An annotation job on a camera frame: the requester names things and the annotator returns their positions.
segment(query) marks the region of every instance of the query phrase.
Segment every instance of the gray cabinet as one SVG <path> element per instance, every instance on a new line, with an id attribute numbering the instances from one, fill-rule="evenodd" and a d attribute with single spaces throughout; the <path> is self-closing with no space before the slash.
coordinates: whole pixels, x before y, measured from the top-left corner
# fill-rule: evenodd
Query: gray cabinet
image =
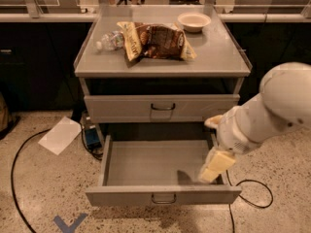
<path id="1" fill-rule="evenodd" d="M 212 23 L 187 38 L 192 61 L 142 59 L 129 63 L 124 51 L 97 52 L 95 42 L 121 20 L 173 23 L 184 12 L 200 12 Z M 239 101 L 250 65 L 212 7 L 104 7 L 76 62 L 86 107 L 102 139 L 98 184 L 86 195 L 93 206 L 227 204 L 241 192 L 222 176 L 197 180 L 213 144 L 206 118 Z"/>

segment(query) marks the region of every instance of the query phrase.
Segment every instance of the white bowl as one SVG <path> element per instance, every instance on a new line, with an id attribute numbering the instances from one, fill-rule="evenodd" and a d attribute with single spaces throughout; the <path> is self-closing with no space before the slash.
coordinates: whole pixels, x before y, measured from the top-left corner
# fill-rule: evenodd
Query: white bowl
<path id="1" fill-rule="evenodd" d="M 183 13 L 177 20 L 184 26 L 184 30 L 190 33 L 202 31 L 202 28 L 211 22 L 208 16 L 201 13 Z"/>

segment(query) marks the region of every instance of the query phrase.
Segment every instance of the speckled terrazzo floor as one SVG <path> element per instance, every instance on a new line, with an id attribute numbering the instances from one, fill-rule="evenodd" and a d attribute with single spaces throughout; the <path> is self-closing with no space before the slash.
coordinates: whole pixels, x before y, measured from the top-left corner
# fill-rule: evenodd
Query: speckled terrazzo floor
<path id="1" fill-rule="evenodd" d="M 71 112 L 19 113 L 17 128 L 0 141 L 0 232 L 29 232 L 14 205 L 10 172 L 14 156 L 29 136 L 53 127 Z M 70 232 L 232 232 L 227 205 L 168 207 L 91 207 L 85 190 L 97 184 L 100 163 L 83 148 L 80 135 L 59 156 L 31 140 L 15 169 L 17 199 L 38 232 L 64 232 L 54 222 L 59 216 L 68 227 L 86 214 Z M 311 131 L 300 130 L 265 142 L 260 150 L 239 157 L 230 170 L 233 183 L 256 179 L 266 183 L 274 203 L 265 210 L 240 198 L 231 206 L 236 232 L 311 232 Z M 242 194 L 266 204 L 267 192 L 243 184 Z"/>

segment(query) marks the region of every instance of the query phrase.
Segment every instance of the white paper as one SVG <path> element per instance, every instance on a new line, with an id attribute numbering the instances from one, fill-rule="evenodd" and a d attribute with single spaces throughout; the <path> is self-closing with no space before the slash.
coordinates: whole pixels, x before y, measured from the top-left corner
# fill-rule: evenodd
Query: white paper
<path id="1" fill-rule="evenodd" d="M 39 144 L 56 155 L 59 155 L 71 144 L 80 132 L 81 125 L 65 116 L 39 141 Z"/>

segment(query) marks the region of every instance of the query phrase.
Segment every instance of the clear bottle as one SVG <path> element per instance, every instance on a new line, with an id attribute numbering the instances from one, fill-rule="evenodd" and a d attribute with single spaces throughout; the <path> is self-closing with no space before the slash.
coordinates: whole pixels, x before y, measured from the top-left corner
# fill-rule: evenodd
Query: clear bottle
<path id="1" fill-rule="evenodd" d="M 102 50 L 119 50 L 123 48 L 124 39 L 120 31 L 112 31 L 104 34 L 100 41 L 96 42 L 98 51 Z"/>

